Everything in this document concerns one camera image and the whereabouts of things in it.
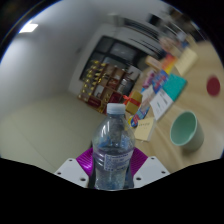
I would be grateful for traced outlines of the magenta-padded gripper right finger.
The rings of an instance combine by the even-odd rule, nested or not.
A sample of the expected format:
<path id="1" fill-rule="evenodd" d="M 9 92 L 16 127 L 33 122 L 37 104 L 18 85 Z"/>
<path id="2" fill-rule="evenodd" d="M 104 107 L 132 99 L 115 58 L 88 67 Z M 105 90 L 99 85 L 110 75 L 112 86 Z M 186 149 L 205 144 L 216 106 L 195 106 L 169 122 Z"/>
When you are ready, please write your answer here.
<path id="1" fill-rule="evenodd" d="M 157 157 L 146 156 L 135 148 L 130 160 L 130 174 L 134 188 L 140 188 L 169 175 Z"/>

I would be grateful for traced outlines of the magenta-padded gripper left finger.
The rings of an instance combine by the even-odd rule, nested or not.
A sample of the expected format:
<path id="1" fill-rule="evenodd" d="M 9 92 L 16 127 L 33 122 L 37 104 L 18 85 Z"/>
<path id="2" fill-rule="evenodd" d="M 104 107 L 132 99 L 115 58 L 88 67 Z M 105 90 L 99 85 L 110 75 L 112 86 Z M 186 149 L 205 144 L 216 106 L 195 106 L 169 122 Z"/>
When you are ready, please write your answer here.
<path id="1" fill-rule="evenodd" d="M 93 149 L 90 148 L 76 159 L 67 159 L 55 172 L 55 175 L 78 186 L 87 188 L 93 173 Z"/>

